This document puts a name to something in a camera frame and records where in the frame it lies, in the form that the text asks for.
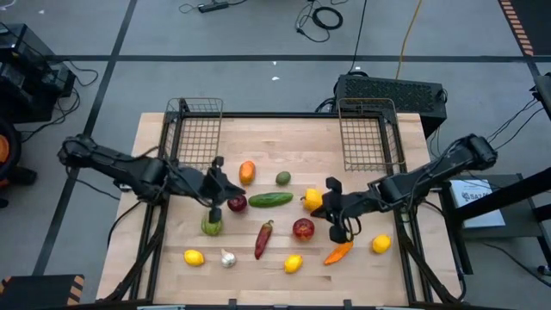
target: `red pepper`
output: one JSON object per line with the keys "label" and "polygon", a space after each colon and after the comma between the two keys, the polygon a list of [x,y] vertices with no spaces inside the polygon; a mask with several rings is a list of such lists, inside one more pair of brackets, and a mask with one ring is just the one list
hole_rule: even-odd
{"label": "red pepper", "polygon": [[259,259],[262,253],[264,253],[264,249],[266,249],[269,236],[272,234],[272,230],[274,229],[274,227],[272,226],[273,222],[273,220],[269,220],[268,222],[264,223],[260,228],[260,232],[258,232],[257,242],[255,243],[256,259]]}

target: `yellow cable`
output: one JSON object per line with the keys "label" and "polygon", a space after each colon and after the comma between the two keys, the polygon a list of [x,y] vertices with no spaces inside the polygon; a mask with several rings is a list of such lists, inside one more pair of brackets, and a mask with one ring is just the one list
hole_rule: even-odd
{"label": "yellow cable", "polygon": [[402,60],[404,59],[404,51],[406,50],[407,37],[410,35],[410,31],[412,31],[412,26],[413,26],[413,23],[415,22],[415,19],[417,18],[417,13],[419,12],[419,8],[421,8],[421,3],[423,3],[423,0],[419,0],[419,3],[417,3],[417,8],[415,9],[415,13],[413,13],[412,22],[410,22],[410,26],[407,28],[406,37],[404,37],[404,42],[402,42],[402,51],[399,53],[398,70],[396,71],[396,79],[398,79],[399,69],[402,66]]}

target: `orange bell pepper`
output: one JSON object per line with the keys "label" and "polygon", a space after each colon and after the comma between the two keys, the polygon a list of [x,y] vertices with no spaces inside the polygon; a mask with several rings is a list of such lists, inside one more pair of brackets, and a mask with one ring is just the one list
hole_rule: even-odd
{"label": "orange bell pepper", "polygon": [[335,249],[335,251],[329,254],[329,256],[325,259],[324,264],[330,265],[338,262],[346,255],[346,253],[350,251],[350,249],[352,249],[352,246],[354,246],[354,242],[347,242],[339,245],[337,249]]}

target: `black equipment box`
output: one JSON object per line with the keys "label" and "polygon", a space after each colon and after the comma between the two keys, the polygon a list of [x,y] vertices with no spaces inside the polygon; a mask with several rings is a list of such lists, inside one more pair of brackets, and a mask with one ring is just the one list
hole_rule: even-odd
{"label": "black equipment box", "polygon": [[429,137],[447,117],[447,95],[442,85],[436,83],[341,75],[335,89],[336,102],[340,102],[343,111],[359,109],[353,101],[341,101],[344,98],[392,99],[397,113],[421,115],[425,137]]}
{"label": "black equipment box", "polygon": [[0,26],[0,113],[12,123],[49,121],[75,75],[25,24]]}

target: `power strip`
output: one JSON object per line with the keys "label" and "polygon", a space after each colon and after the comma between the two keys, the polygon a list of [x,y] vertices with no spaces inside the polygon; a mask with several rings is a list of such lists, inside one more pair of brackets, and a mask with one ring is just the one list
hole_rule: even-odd
{"label": "power strip", "polygon": [[228,4],[228,2],[220,2],[220,3],[215,2],[215,3],[202,5],[202,6],[198,7],[197,9],[201,13],[207,13],[207,12],[211,12],[211,11],[214,11],[214,10],[217,10],[217,9],[225,9],[229,6],[230,5]]}

